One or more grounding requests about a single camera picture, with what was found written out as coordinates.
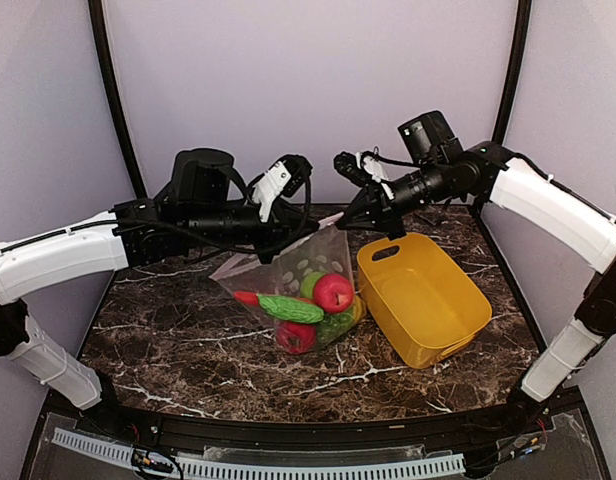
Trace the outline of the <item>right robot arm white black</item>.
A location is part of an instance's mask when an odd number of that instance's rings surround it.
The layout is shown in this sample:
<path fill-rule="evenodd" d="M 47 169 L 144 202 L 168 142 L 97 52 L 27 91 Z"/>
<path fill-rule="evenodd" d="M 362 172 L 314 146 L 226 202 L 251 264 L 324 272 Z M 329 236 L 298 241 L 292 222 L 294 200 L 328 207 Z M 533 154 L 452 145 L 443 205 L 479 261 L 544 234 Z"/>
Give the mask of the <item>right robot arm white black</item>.
<path fill-rule="evenodd" d="M 530 221 L 578 254 L 595 276 L 564 328 L 520 379 L 498 413 L 509 434 L 522 432 L 589 356 L 616 334 L 616 216 L 542 173 L 527 157 L 492 142 L 461 150 L 437 146 L 417 169 L 388 179 L 377 154 L 342 152 L 336 172 L 360 191 L 338 220 L 341 230 L 404 235 L 403 217 L 429 204 L 472 196 Z"/>

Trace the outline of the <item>clear zip top bag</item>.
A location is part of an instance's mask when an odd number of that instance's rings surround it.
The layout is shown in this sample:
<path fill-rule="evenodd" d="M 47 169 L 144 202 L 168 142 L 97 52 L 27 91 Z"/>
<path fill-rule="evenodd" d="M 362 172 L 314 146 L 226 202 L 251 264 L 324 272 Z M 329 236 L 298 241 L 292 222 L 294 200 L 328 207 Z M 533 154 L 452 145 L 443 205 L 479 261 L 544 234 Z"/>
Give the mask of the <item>clear zip top bag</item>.
<path fill-rule="evenodd" d="M 321 271 L 325 275 L 334 273 L 348 279 L 354 288 L 355 296 L 359 295 L 353 278 L 347 233 L 335 226 L 340 217 L 340 214 L 335 214 L 321 219 L 319 229 L 315 233 L 295 242 L 269 264 L 262 264 L 244 254 L 235 254 L 211 275 L 211 279 L 221 285 L 234 300 L 236 300 L 233 296 L 235 291 L 249 291 L 257 294 L 298 297 L 316 304 L 313 298 L 300 296 L 300 284 L 309 273 Z M 237 302 L 262 325 L 273 329 L 277 345 L 277 325 L 287 321 L 268 315 L 259 306 Z M 321 346 L 317 340 L 315 347 L 309 352 L 323 349 L 328 345 Z"/>

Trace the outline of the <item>red tomato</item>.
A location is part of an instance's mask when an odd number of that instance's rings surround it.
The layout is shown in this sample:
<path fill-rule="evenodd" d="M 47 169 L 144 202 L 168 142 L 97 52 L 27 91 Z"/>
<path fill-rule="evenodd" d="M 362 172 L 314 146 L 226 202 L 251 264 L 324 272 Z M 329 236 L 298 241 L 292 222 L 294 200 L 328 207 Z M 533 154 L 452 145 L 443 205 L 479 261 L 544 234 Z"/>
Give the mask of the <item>red tomato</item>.
<path fill-rule="evenodd" d="M 276 342 L 289 354 L 304 354 L 315 347 L 317 329 L 310 324 L 280 322 L 276 328 Z"/>

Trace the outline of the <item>green apple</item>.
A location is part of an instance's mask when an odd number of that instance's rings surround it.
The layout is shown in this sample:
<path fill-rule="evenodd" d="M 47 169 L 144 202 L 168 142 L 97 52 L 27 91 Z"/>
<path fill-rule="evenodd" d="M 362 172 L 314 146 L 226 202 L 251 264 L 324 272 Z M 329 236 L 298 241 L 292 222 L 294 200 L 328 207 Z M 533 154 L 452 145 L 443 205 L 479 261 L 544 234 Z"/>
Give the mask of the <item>green apple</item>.
<path fill-rule="evenodd" d="M 313 271 L 306 275 L 300 284 L 300 296 L 312 299 L 316 283 L 325 275 L 321 271 Z"/>

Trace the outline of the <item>green grape bunch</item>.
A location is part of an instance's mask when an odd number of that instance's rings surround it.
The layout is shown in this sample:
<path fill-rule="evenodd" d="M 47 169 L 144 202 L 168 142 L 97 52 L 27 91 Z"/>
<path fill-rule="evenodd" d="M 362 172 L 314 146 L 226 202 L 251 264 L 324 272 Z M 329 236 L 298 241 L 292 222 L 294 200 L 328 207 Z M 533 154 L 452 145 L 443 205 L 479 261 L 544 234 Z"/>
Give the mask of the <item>green grape bunch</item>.
<path fill-rule="evenodd" d="M 317 324 L 317 340 L 321 346 L 328 345 L 345 334 L 356 324 L 353 309 L 336 314 L 326 314 Z"/>

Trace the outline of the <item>yellow plastic basket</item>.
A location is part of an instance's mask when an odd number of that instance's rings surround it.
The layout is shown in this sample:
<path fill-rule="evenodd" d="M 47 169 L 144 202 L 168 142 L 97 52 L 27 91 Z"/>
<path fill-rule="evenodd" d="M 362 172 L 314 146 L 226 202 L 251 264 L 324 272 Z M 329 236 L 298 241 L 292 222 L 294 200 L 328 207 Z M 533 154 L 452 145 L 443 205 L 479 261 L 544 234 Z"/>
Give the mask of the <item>yellow plastic basket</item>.
<path fill-rule="evenodd" d="M 488 325 L 486 296 L 431 238 L 416 233 L 364 245 L 358 286 L 403 362 L 425 369 L 465 348 Z"/>

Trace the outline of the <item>red chili pepper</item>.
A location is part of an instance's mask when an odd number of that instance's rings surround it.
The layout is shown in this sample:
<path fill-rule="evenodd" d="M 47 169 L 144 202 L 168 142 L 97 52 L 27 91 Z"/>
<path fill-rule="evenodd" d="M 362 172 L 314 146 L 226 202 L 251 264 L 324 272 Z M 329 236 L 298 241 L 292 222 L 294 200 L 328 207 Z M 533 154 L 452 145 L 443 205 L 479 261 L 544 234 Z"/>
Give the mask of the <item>red chili pepper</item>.
<path fill-rule="evenodd" d="M 235 291 L 233 293 L 234 298 L 244 305 L 259 306 L 259 295 L 255 292 L 249 291 Z"/>

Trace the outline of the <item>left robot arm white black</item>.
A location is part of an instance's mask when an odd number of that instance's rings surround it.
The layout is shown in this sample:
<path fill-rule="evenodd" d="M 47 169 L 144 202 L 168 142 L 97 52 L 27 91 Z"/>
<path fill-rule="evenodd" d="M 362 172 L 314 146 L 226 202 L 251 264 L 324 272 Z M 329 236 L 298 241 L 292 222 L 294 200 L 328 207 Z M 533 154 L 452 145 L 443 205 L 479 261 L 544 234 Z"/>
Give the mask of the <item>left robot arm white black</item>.
<path fill-rule="evenodd" d="M 148 266 L 195 248 L 255 255 L 269 263 L 318 228 L 310 208 L 276 200 L 268 213 L 230 202 L 223 207 L 170 205 L 139 199 L 76 224 L 27 239 L 0 242 L 0 357 L 89 412 L 108 436 L 129 427 L 111 381 L 83 365 L 46 334 L 24 296 L 102 272 Z"/>

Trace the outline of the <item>green bitter gourd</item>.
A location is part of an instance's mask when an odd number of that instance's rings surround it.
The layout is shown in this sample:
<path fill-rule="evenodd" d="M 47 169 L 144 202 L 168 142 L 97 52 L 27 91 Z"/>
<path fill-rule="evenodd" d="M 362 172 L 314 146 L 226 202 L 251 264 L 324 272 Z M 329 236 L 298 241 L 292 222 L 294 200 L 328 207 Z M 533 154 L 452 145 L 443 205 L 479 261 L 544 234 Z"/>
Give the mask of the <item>green bitter gourd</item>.
<path fill-rule="evenodd" d="M 316 324 L 325 316 L 324 310 L 310 300 L 266 294 L 258 294 L 257 299 L 265 313 L 282 321 Z"/>

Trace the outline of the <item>red pomegranate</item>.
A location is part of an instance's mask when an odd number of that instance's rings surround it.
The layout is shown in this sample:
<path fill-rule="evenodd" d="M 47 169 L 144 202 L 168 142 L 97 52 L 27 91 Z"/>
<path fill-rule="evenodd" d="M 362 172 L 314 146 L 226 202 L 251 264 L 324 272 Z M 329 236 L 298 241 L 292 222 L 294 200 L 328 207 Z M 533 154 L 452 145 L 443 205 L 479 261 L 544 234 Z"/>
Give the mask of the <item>red pomegranate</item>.
<path fill-rule="evenodd" d="M 352 305 L 355 292 L 348 279 L 331 273 L 315 283 L 312 296 L 314 302 L 326 313 L 338 314 Z"/>

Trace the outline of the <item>yellow bell pepper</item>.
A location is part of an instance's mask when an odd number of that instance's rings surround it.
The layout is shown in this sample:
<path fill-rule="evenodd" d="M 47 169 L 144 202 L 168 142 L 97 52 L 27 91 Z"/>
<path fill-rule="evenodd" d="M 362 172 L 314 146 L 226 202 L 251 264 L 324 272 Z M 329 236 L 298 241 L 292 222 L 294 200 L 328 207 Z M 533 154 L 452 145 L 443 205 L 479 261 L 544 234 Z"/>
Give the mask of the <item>yellow bell pepper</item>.
<path fill-rule="evenodd" d="M 354 297 L 352 307 L 352 319 L 355 324 L 358 324 L 362 319 L 364 319 L 367 315 L 367 307 L 364 300 L 356 295 Z"/>

